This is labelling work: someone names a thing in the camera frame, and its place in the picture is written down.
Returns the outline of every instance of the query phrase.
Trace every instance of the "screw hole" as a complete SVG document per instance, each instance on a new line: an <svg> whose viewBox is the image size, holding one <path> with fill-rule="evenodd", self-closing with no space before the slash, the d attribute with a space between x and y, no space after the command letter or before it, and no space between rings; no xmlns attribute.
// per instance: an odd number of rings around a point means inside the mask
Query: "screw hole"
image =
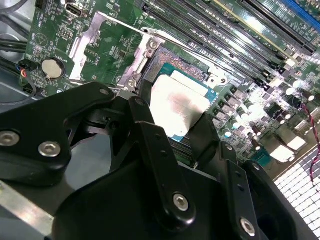
<svg viewBox="0 0 320 240"><path fill-rule="evenodd" d="M236 171L235 174L238 176L238 178L242 178L242 175L240 172Z"/></svg>
<svg viewBox="0 0 320 240"><path fill-rule="evenodd" d="M168 153L166 151L161 151L160 154L164 158L168 157Z"/></svg>
<svg viewBox="0 0 320 240"><path fill-rule="evenodd" d="M238 184L238 188L240 189L241 192L244 192L244 191L245 191L244 187L241 186L240 184Z"/></svg>

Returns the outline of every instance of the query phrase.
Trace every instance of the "green circuit board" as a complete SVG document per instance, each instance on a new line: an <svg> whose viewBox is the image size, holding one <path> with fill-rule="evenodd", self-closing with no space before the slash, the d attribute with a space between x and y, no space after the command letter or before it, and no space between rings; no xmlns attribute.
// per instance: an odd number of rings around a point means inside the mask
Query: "green circuit board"
<svg viewBox="0 0 320 240"><path fill-rule="evenodd" d="M291 79L302 81L302 87L311 93L320 90L320 32L295 14L278 0L76 0L81 6L81 17L67 11L65 5L49 0L34 14L31 33L25 57L41 64L47 58L63 62L65 74L59 79L47 79L41 69L29 73L45 97L67 91L77 85L72 84L70 75L75 65L70 58L77 37L88 30L97 11L109 15L134 28L143 27L162 30L174 36L198 53L215 62L215 66L225 72L227 84L216 86L218 97L212 102L208 113L214 116L219 102L224 100L231 88L238 88L246 98L241 103L251 101L266 109L276 102L293 116L300 114L286 102L283 92L277 87L266 93L257 86L257 79L264 79L262 73L280 77L281 81ZM263 6L272 18L261 16L253 6ZM275 27L273 21L281 21ZM81 83L97 81L108 86L116 86L127 67L135 60L135 52L142 36L127 27L105 21L96 41L85 50L87 57L81 72ZM180 56L187 63L207 72L209 65L190 55L175 44L166 42L166 49ZM282 77L278 68L290 68L290 75ZM216 127L228 126L229 119L237 112L227 114L225 120L215 122ZM262 136L275 132L280 124L266 123L261 115L252 116L251 122L263 128ZM245 129L250 123L239 120ZM234 146L241 160L254 155L247 131L232 129L232 137L221 139Z"/></svg>

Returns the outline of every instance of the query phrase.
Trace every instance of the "ram slot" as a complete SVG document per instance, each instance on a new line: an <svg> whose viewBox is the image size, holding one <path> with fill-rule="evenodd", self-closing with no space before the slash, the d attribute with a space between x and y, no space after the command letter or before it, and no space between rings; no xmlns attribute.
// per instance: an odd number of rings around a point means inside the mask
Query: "ram slot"
<svg viewBox="0 0 320 240"><path fill-rule="evenodd" d="M175 2L181 5L184 5L184 8L189 12L188 15L191 18L193 18L195 21L197 21L199 26L201 26L202 28L205 27L206 30L209 30L213 34L216 34L216 35L221 34L226 39L229 39L229 41L234 42L238 46L238 48L241 48L247 51L252 57L258 60L260 62L259 65L268 66L271 64L270 60L267 57L265 57L263 54L261 54L261 52L257 50L256 47L252 47L251 45L243 41L241 38L236 37L234 34L232 34L233 32L232 31L230 32L229 29L226 29L223 24L216 21L214 18L212 19L204 15L195 6L190 4L189 1L175 0Z"/></svg>
<svg viewBox="0 0 320 240"><path fill-rule="evenodd" d="M239 41L244 42L245 44L249 44L252 49L255 51L260 52L260 55L263 56L265 59L272 61L273 63L279 65L284 60L284 56L277 54L274 51L271 51L268 47L263 45L249 33L247 33L244 29L242 29L239 25L233 23L231 20L226 18L222 13L220 13L213 5L208 6L201 0L184 0L188 2L192 8L197 9L201 12L204 16L209 18L210 20L218 20L219 27L224 28L227 32L233 34Z"/></svg>
<svg viewBox="0 0 320 240"><path fill-rule="evenodd" d="M237 64L241 65L242 67L246 68L247 71L255 70L256 74L259 74L261 71L265 69L265 67L261 67L258 64L256 64L254 61L249 61L245 57L243 57L237 50L234 48L231 48L226 45L225 42L221 41L218 38L212 38L214 37L211 33L207 32L208 30L199 27L197 24L192 22L188 17L186 17L186 14L182 12L183 6L180 5L180 10L177 8L177 5L174 4L174 2L171 2L170 5L167 4L163 0L157 1L158 6L165 9L166 12L171 13L172 16L175 16L176 19L179 19L182 22L187 23L189 26L191 26L193 29L190 29L190 33L193 33L198 38L200 38L202 41L204 41L207 46L212 49L214 48L220 48L225 50L228 53L224 53L225 56L230 57L230 59Z"/></svg>
<svg viewBox="0 0 320 240"><path fill-rule="evenodd" d="M175 19L179 20L179 25L175 25L172 21L170 22L171 25L173 25L178 31L183 32L186 34L189 38L193 35L194 37L197 37L197 41L201 43L202 46L205 46L207 49L210 49L212 52L215 52L217 55L223 54L222 51L226 51L225 48L228 49L228 47L223 47L221 44L219 44L217 41L214 39L208 37L208 34L203 33L200 30L195 30L195 29L190 29L190 28L185 28L183 25L186 23L190 24L190 21L186 19L185 17L181 17L181 13L174 10L174 9L169 9L170 6L168 6L166 3L160 3L160 1L157 2L157 7L155 7L155 10L157 9L162 9L163 11L159 11L159 14L163 15L163 17L166 20L169 19ZM260 74L260 70L257 69L255 66L253 66L250 62L243 60L240 60L240 57L237 58L235 57L236 54L234 52L234 55L228 55L228 58L224 58L224 60L228 59L227 64L232 65L234 68L237 68L238 71L242 72L245 75L249 75L251 78L255 78L257 75Z"/></svg>
<svg viewBox="0 0 320 240"><path fill-rule="evenodd" d="M188 16L196 21L197 26L202 28L212 37L226 42L231 48L236 49L245 58L249 59L251 62L254 62L255 65L261 70L269 69L268 66L271 64L270 61L263 59L256 51L249 47L250 45L244 42L239 44L239 38L235 38L224 28L218 26L216 22L210 21L210 19L201 15L201 13L192 6L189 7L188 3L184 1L185 0L175 0L174 2L182 6L188 12Z"/></svg>
<svg viewBox="0 0 320 240"><path fill-rule="evenodd" d="M311 56L317 49L292 30L288 25L274 16L266 7L256 0L240 0L237 1L240 6L243 6L247 11L253 14L263 24L274 30L286 42L293 45L298 51Z"/></svg>
<svg viewBox="0 0 320 240"><path fill-rule="evenodd" d="M205 47L203 46L204 44L201 43L199 40L195 39L192 37L190 34L185 32L183 29L180 27L176 27L175 25L172 24L171 21L167 19L166 16L161 15L160 13L154 11L153 9L150 9L148 7L145 7L144 10L153 18L160 20L161 22L171 26L173 29L175 29L177 32L179 32L181 35L184 35L186 39L189 39L190 42L188 45L194 49L194 51L203 54L203 50ZM193 47L193 44L196 44L197 46L200 46L200 48L195 48ZM209 51L207 48L205 51L208 53L207 55L203 54L207 58L215 61L215 65L219 67L220 69L224 70L225 72L229 73L231 76L235 76L237 79L239 79L241 82L245 81L254 81L255 77L248 75L248 72L243 71L242 68L240 68L237 64L232 63L229 61L227 58L224 58L221 56L220 52L217 51Z"/></svg>

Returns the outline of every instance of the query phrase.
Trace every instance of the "metal ventilation grille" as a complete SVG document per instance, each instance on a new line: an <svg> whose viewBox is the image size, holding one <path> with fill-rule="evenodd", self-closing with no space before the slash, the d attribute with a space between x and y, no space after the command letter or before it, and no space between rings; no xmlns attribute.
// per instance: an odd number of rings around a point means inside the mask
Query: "metal ventilation grille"
<svg viewBox="0 0 320 240"><path fill-rule="evenodd" d="M314 185L310 180L310 166L318 153L313 149L293 168L275 181L275 184L314 234L320 239L320 163L314 165Z"/></svg>

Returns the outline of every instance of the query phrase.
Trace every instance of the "screw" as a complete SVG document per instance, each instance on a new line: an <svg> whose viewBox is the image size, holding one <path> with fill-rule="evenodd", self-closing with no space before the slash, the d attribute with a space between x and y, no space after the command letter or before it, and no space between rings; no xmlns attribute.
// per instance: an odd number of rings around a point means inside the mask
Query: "screw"
<svg viewBox="0 0 320 240"><path fill-rule="evenodd" d="M257 169L258 171L260 170L260 167L259 167L257 164L255 164L254 162L252 163L252 166L253 166L255 169Z"/></svg>
<svg viewBox="0 0 320 240"><path fill-rule="evenodd" d="M104 95L109 95L109 92L103 88L100 89L100 93L102 93Z"/></svg>
<svg viewBox="0 0 320 240"><path fill-rule="evenodd" d="M149 42L149 47L150 47L152 50L156 50L156 49L158 48L158 43L157 43L157 41L151 40L151 41Z"/></svg>
<svg viewBox="0 0 320 240"><path fill-rule="evenodd" d="M54 158L60 154L61 147L56 142L45 141L39 145L38 151L44 157Z"/></svg>
<svg viewBox="0 0 320 240"><path fill-rule="evenodd" d="M134 80L133 78L131 78L129 81L128 81L128 86L131 87L131 88L135 88L137 86L137 81Z"/></svg>
<svg viewBox="0 0 320 240"><path fill-rule="evenodd" d="M174 205L182 212L185 212L189 208L189 203L185 196L177 193L173 196L173 203Z"/></svg>
<svg viewBox="0 0 320 240"><path fill-rule="evenodd" d="M244 217L240 218L240 224L243 230L251 237L256 235L256 230L249 220L245 219Z"/></svg>
<svg viewBox="0 0 320 240"><path fill-rule="evenodd" d="M0 132L0 146L11 147L20 141L20 136L13 131Z"/></svg>
<svg viewBox="0 0 320 240"><path fill-rule="evenodd" d="M226 147L226 149L228 149L229 151L232 151L232 150L233 150L232 146L230 146L229 144L226 144L225 147Z"/></svg>
<svg viewBox="0 0 320 240"><path fill-rule="evenodd" d="M144 105L145 105L144 101L143 101L142 99L140 99L140 98L136 98L136 99L135 99L135 102L136 102L137 104L139 104L140 106L144 106Z"/></svg>

